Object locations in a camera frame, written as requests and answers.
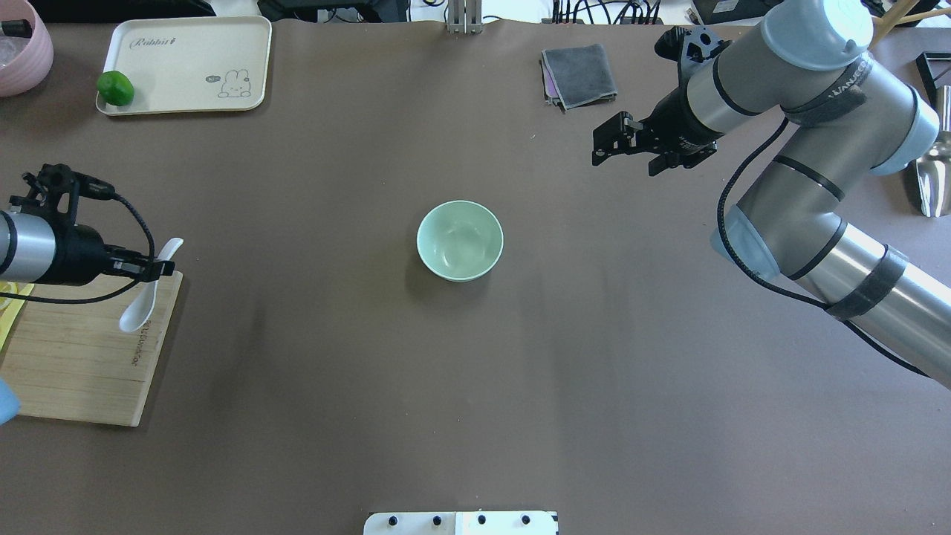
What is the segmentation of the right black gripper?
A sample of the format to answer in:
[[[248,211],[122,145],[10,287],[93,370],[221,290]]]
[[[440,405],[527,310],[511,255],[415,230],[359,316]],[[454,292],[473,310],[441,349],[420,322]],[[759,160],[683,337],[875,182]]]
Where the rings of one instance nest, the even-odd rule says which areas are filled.
[[[639,141],[645,146],[638,146]],[[621,111],[592,132],[592,166],[616,155],[656,155],[649,162],[649,176],[667,169],[692,169],[717,152],[718,133],[707,128],[693,113],[685,88],[670,91],[643,124]]]

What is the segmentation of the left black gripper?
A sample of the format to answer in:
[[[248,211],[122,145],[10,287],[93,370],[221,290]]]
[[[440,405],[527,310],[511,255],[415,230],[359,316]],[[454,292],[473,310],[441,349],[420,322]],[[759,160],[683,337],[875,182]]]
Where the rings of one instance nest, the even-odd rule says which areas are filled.
[[[155,282],[175,270],[175,262],[160,255],[112,253],[101,234],[84,224],[52,226],[55,253],[52,284],[80,287],[98,276],[122,276],[139,282]]]

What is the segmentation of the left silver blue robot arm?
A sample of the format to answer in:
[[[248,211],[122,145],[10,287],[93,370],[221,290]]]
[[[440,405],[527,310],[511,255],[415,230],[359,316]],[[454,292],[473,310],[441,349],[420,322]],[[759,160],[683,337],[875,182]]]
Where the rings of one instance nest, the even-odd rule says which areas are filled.
[[[53,237],[50,223],[43,222],[34,215],[16,216],[4,211],[3,230],[7,231],[7,239],[3,241],[3,251],[6,253],[2,264],[3,274],[13,274],[14,283],[33,283],[45,268],[50,267],[53,255],[64,246],[58,246]],[[120,331],[132,333],[133,328],[142,328],[152,317],[155,308],[158,285],[164,276],[178,276],[173,270],[175,264],[171,257],[176,253],[184,241],[179,238],[170,239],[159,252],[156,260],[149,261],[145,270],[147,274],[145,285],[139,294],[130,302],[119,318]]]

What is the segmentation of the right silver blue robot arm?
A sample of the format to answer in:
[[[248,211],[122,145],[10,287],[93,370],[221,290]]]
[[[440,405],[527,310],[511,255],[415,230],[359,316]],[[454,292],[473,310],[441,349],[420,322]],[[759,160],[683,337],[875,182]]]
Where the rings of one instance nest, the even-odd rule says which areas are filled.
[[[718,200],[724,255],[767,289],[787,277],[821,308],[906,369],[949,385],[949,288],[897,248],[836,214],[869,175],[894,174],[936,140],[936,111],[877,64],[859,1],[785,1],[734,42],[673,28],[656,54],[678,85],[635,121],[622,111],[592,135],[592,163],[652,153],[649,175],[694,167],[718,139],[778,108],[796,131],[731,209]]]

